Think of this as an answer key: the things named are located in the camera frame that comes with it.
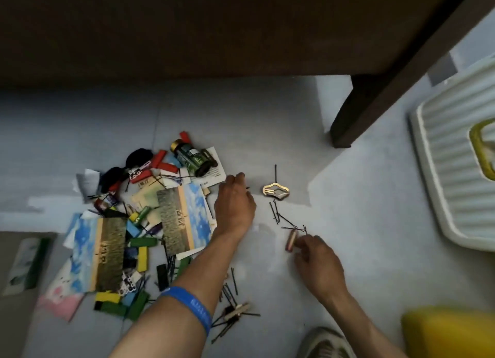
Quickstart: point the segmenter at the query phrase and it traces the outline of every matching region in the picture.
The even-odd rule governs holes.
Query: blue wristband
[[[161,295],[173,297],[184,306],[189,308],[189,310],[193,312],[196,318],[199,319],[208,336],[211,327],[211,315],[208,312],[207,308],[203,306],[202,303],[195,296],[193,296],[186,289],[180,288],[178,286],[172,286],[171,288],[165,289]]]

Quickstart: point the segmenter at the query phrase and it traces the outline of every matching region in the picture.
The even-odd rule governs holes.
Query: shoe
[[[356,358],[349,343],[340,333],[317,327],[302,340],[296,358]]]

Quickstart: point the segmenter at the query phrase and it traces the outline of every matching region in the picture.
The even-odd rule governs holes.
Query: white floor
[[[227,172],[246,173],[258,204],[233,267],[239,300],[262,317],[243,317],[203,356],[294,356],[308,330],[334,324],[302,286],[284,251],[287,231],[259,194],[275,163],[278,181],[291,188],[279,211],[335,249],[350,290],[393,342],[402,346],[400,317],[414,307],[495,310],[494,255],[440,236],[428,205],[406,120],[431,92],[428,79],[342,151],[324,130],[348,92],[346,78],[308,77],[5,94],[0,230],[64,232],[71,212],[84,208],[72,191],[76,172],[123,165],[135,148],[166,149],[185,129],[199,147],[215,146]],[[215,195],[208,198],[212,205]],[[68,255],[58,242],[42,290]],[[150,267],[163,262],[153,249]],[[107,356],[129,324],[92,311],[93,298],[70,324],[36,311],[24,358]]]

